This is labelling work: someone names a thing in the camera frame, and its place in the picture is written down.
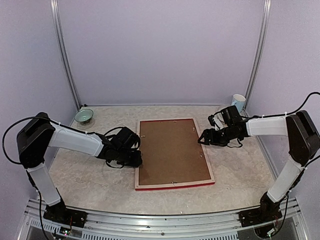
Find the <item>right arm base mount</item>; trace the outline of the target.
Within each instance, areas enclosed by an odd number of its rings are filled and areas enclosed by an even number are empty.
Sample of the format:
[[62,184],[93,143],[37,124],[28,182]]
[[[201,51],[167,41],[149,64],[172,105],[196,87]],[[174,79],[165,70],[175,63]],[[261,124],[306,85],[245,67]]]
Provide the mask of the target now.
[[242,210],[238,213],[242,227],[258,225],[280,219],[283,215],[280,210],[282,199],[278,202],[273,202],[264,193],[260,199],[260,205],[257,208]]

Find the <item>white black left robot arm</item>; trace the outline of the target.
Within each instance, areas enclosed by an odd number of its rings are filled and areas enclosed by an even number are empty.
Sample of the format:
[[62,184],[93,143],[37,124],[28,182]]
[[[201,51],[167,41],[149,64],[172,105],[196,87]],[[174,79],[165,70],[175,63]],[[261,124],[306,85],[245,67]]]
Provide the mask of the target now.
[[51,207],[50,214],[61,223],[70,218],[70,211],[61,204],[63,199],[45,165],[48,148],[83,153],[104,160],[107,166],[115,161],[117,169],[138,168],[143,163],[139,150],[141,139],[128,127],[117,127],[116,134],[87,132],[56,122],[45,112],[24,120],[27,124],[16,136],[19,160],[12,160],[7,153],[5,157],[11,163],[23,166],[39,197]]

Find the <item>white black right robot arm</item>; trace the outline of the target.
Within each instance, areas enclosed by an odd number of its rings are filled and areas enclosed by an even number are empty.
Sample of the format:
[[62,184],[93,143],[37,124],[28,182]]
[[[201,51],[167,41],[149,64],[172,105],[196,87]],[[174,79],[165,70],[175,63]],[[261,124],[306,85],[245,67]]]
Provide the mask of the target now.
[[212,127],[202,132],[197,140],[200,145],[230,148],[230,141],[237,140],[236,147],[241,148],[242,141],[250,137],[279,136],[287,140],[287,161],[273,185],[256,205],[256,218],[266,222],[302,180],[308,166],[320,158],[320,134],[308,112],[301,106],[289,113],[267,116],[242,116],[233,105],[223,108],[219,113],[223,116],[225,127],[217,127],[215,115],[210,115],[208,120]]

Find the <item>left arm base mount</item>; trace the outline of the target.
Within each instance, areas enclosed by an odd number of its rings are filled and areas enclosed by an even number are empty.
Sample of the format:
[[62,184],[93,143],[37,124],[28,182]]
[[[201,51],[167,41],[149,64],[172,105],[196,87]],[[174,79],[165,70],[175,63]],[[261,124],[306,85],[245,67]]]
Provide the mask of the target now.
[[84,228],[87,216],[87,212],[68,208],[62,202],[47,206],[43,214],[46,220],[78,228]]

